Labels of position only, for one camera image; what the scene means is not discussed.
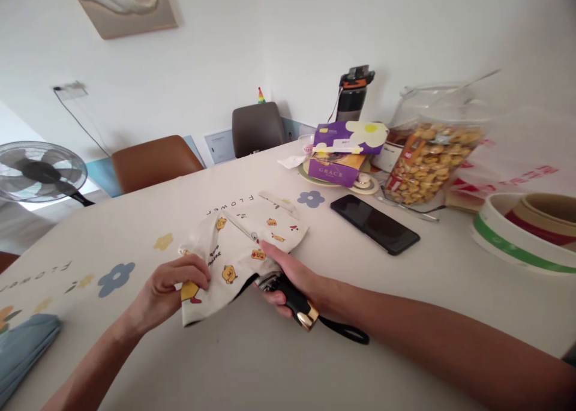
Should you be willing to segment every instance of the fan blade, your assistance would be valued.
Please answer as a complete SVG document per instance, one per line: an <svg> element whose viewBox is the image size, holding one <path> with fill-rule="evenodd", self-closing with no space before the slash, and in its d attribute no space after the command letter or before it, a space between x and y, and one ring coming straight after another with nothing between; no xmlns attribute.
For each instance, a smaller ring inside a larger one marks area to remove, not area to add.
<svg viewBox="0 0 576 411"><path fill-rule="evenodd" d="M61 160L64 160L64 158L62 158L62 153L54 149L47 150L41 159L42 162L49 163L50 165L54 165Z"/></svg>
<svg viewBox="0 0 576 411"><path fill-rule="evenodd" d="M6 192L20 192L21 190L28 189L34 184L36 184L34 180L30 180L24 176L0 177L0 187Z"/></svg>
<svg viewBox="0 0 576 411"><path fill-rule="evenodd" d="M40 189L38 189L38 192L36 192L35 198L41 197L41 196L56 195L56 194L60 194L60 192L56 189L56 187L53 184L43 184L40 187Z"/></svg>
<svg viewBox="0 0 576 411"><path fill-rule="evenodd" d="M63 178L72 183L76 183L76 181L82 176L82 171L74 168L58 169L58 172Z"/></svg>
<svg viewBox="0 0 576 411"><path fill-rule="evenodd" d="M26 149L9 150L0 156L0 163L18 169L15 165L22 159L26 159Z"/></svg>

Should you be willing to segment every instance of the fan stand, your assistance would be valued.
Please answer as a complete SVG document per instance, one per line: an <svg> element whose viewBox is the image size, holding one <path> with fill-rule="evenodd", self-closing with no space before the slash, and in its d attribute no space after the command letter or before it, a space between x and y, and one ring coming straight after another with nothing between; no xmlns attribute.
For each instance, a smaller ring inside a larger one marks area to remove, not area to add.
<svg viewBox="0 0 576 411"><path fill-rule="evenodd" d="M79 203L81 203L84 207L89 207L91 205L94 205L95 203L93 203L90 200L87 200L84 195L82 195L80 192L74 192L72 195L68 195L70 198L75 199L76 201L78 201Z"/></svg>

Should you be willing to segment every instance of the snack jar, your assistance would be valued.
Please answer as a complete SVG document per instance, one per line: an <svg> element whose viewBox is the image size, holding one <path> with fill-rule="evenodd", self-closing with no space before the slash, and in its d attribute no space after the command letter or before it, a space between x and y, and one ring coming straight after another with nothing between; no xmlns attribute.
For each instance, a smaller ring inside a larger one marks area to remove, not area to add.
<svg viewBox="0 0 576 411"><path fill-rule="evenodd" d="M384 172L391 172L406 140L416 130L418 116L440 98L450 95L452 103L462 104L474 98L469 88L460 87L462 83L442 83L405 87L400 92L400 102L396 107L392 121L386 126L390 133L378 155L372 156L370 162Z"/></svg>
<svg viewBox="0 0 576 411"><path fill-rule="evenodd" d="M425 204L483 140L491 107L472 100L459 106L430 107L420 113L388 178L386 196L404 205Z"/></svg>

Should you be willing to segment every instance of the brown chair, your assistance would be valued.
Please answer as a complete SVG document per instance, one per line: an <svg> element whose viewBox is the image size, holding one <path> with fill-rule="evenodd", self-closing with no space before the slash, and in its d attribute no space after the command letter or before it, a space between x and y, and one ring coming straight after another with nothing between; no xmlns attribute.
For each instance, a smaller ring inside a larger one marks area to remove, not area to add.
<svg viewBox="0 0 576 411"><path fill-rule="evenodd" d="M203 170L178 135L117 151L112 155L112 164L125 194Z"/></svg>
<svg viewBox="0 0 576 411"><path fill-rule="evenodd" d="M266 102L235 109L232 142L237 158L284 144L284 123L276 104Z"/></svg>
<svg viewBox="0 0 576 411"><path fill-rule="evenodd" d="M20 258L18 255L0 251L0 273L10 267L18 258Z"/></svg>

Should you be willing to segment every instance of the painting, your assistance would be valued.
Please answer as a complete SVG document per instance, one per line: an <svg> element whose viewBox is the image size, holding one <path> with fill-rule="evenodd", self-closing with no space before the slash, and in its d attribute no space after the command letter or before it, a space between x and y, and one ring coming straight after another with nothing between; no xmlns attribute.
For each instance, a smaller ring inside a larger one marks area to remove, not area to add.
<svg viewBox="0 0 576 411"><path fill-rule="evenodd" d="M168 0L79 0L102 39L177 27Z"/></svg>

